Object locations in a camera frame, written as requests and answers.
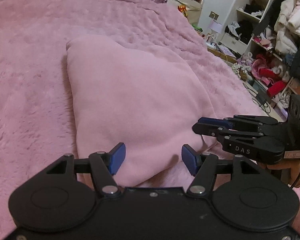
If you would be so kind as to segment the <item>pink fluffy blanket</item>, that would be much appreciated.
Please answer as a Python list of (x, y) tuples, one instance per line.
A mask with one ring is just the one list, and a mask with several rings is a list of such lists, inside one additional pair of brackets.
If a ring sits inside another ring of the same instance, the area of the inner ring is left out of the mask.
[(231, 68), (208, 52), (183, 15), (149, 0), (0, 0), (0, 239), (14, 229), (8, 198), (66, 153), (80, 158), (66, 45), (87, 35), (181, 57), (215, 117), (261, 115)]

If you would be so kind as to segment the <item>pink garment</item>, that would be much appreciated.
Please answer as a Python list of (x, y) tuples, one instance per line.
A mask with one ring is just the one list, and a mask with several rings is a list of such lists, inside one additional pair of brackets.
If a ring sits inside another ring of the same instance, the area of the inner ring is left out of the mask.
[(122, 142), (120, 186), (187, 187), (182, 146), (200, 151), (216, 143), (192, 131), (216, 113), (191, 67), (167, 48), (126, 48), (99, 35), (69, 41), (66, 52), (79, 157)]

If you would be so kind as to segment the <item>white drawer box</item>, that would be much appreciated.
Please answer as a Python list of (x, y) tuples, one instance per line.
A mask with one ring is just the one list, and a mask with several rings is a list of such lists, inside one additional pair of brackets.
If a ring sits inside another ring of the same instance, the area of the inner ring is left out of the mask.
[(229, 49), (235, 51), (236, 53), (239, 54), (244, 54), (247, 48), (247, 45), (240, 40), (235, 39), (231, 35), (224, 33), (222, 39), (221, 39), (221, 44), (224, 46), (228, 47)]

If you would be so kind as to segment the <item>white puffy jacket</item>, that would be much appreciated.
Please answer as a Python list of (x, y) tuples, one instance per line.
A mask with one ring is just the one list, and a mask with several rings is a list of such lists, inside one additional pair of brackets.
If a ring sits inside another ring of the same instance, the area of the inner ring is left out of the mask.
[(300, 0), (284, 0), (274, 25), (275, 50), (281, 55), (296, 54), (296, 39), (300, 38)]

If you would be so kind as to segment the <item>black hanging jacket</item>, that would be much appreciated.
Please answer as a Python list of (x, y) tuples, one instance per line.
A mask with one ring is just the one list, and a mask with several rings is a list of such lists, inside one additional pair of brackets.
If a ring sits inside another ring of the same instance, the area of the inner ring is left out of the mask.
[(277, 22), (279, 13), (281, 11), (281, 3), (285, 0), (274, 0), (267, 10), (263, 20), (255, 27), (253, 34), (259, 36), (266, 27), (274, 29), (274, 25)]

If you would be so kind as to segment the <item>white open shelf unit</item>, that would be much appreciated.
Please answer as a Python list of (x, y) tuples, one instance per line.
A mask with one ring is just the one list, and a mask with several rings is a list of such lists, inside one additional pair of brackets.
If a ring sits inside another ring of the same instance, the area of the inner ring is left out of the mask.
[[(266, 48), (254, 39), (253, 29), (263, 20), (273, 1), (274, 0), (235, 0), (232, 4), (225, 24), (223, 25), (223, 32), (219, 36), (219, 44), (221, 44), (221, 39), (224, 33), (227, 33), (247, 45), (245, 53), (251, 52), (253, 54), (257, 54), (265, 51)], [(245, 36), (243, 40), (241, 40), (239, 36), (235, 36), (233, 33), (227, 31), (230, 29), (230, 25), (235, 22), (243, 23), (246, 28), (250, 27), (249, 35)], [(241, 54), (236, 53), (231, 49), (229, 50), (232, 51), (236, 56), (241, 56)]]

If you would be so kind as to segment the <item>red clothes pile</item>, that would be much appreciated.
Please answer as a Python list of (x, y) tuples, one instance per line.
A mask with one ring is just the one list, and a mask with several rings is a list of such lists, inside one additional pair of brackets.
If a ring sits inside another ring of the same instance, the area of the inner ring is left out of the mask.
[(257, 54), (251, 73), (253, 77), (266, 87), (267, 96), (273, 98), (281, 93), (290, 80), (287, 66), (275, 56)]

